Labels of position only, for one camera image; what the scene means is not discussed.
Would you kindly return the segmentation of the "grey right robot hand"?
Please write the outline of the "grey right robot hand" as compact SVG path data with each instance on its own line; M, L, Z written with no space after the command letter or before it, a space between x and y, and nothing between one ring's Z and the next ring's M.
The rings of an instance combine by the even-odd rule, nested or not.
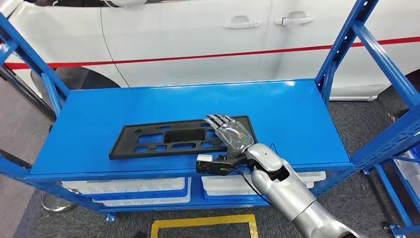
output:
M207 114L204 120L227 147L227 159L236 159L256 142L252 134L237 120L228 115Z

